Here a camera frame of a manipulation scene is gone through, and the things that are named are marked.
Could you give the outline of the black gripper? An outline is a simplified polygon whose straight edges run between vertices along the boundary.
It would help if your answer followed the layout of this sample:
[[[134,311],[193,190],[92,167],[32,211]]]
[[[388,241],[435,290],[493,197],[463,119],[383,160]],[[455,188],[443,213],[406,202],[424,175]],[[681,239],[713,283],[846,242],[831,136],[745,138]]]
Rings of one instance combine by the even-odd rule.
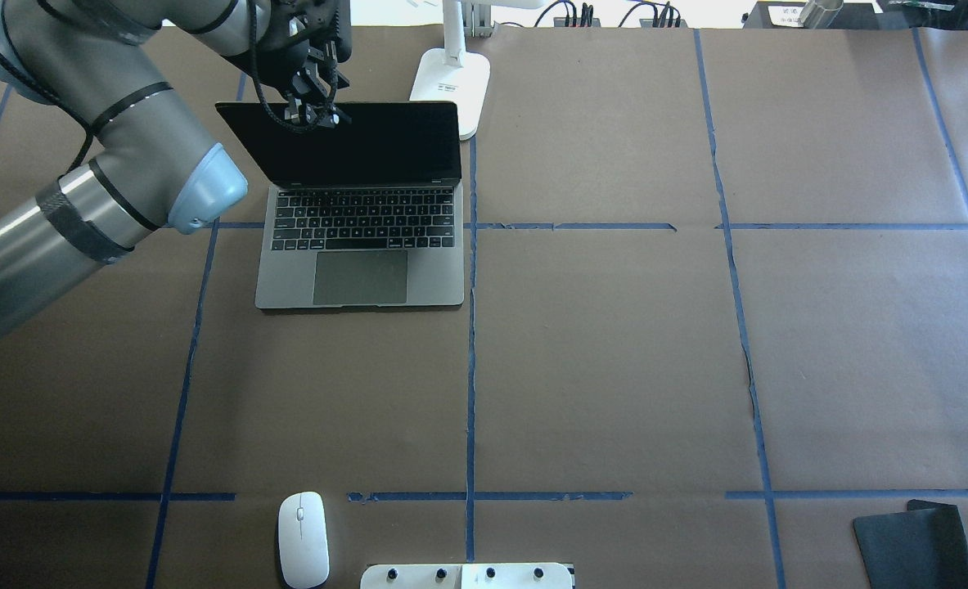
[[[349,79],[338,64],[352,53],[349,1],[272,1],[267,26],[267,85],[286,100],[284,123],[295,133],[314,129],[314,109],[297,96],[322,96],[317,127],[334,129],[352,123],[336,104],[338,90]]]

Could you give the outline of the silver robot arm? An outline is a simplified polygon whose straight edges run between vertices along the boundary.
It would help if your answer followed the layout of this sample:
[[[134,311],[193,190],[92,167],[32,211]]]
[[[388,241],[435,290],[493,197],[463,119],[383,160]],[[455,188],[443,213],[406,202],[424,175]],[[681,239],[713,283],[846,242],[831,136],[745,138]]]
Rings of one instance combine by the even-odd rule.
[[[344,119],[348,1],[0,1],[0,79],[79,124],[67,170],[0,219],[0,339],[152,232],[191,234],[248,183],[143,46],[172,22],[307,132]]]

